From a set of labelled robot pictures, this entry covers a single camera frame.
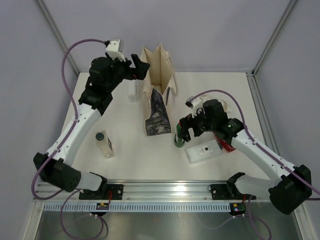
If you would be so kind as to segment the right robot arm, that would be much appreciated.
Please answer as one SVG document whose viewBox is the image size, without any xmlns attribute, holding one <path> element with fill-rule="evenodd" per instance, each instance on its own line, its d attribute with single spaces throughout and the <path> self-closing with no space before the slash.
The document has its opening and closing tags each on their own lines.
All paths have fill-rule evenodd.
<svg viewBox="0 0 320 240">
<path fill-rule="evenodd" d="M 237 118 L 229 118 L 221 102 L 214 98 L 190 98 L 185 102 L 192 112 L 179 120 L 177 137 L 189 142 L 189 130 L 195 137 L 212 132 L 219 139 L 253 161 L 268 179 L 239 172 L 227 181 L 226 192 L 233 199 L 242 194 L 271 201 L 285 215 L 291 214 L 312 195 L 311 171 L 282 159 L 257 140 Z"/>
</svg>

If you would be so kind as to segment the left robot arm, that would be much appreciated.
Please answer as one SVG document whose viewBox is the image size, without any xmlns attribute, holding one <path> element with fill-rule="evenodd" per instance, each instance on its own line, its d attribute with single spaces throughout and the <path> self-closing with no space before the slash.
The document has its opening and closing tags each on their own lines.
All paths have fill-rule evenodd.
<svg viewBox="0 0 320 240">
<path fill-rule="evenodd" d="M 72 167 L 76 154 L 94 124 L 103 116 L 113 100 L 113 90 L 123 80 L 143 80 L 150 64 L 136 54 L 131 60 L 121 61 L 110 56 L 98 57 L 91 62 L 85 89 L 75 105 L 74 117 L 58 140 L 46 153 L 37 153 L 33 162 L 40 179 L 66 192 L 89 190 L 96 199 L 108 192 L 104 178 Z"/>
</svg>

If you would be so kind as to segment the green bottle red cap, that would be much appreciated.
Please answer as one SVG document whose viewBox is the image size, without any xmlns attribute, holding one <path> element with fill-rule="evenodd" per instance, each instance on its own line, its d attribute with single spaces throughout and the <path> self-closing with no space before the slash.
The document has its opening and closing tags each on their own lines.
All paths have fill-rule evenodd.
<svg viewBox="0 0 320 240">
<path fill-rule="evenodd" d="M 179 122 L 176 125 L 176 133 L 174 136 L 174 145 L 178 148 L 182 148 L 185 145 L 185 141 L 180 138 L 180 131 L 182 129 L 180 128 Z"/>
</svg>

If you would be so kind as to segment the clear square bottle black cap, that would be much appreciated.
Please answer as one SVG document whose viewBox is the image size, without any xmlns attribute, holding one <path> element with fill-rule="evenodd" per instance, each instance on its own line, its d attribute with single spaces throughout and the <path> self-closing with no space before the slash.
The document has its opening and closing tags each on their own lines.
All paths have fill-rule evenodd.
<svg viewBox="0 0 320 240">
<path fill-rule="evenodd" d="M 95 133 L 95 142 L 96 146 L 107 159 L 114 157 L 113 144 L 104 130 Z"/>
</svg>

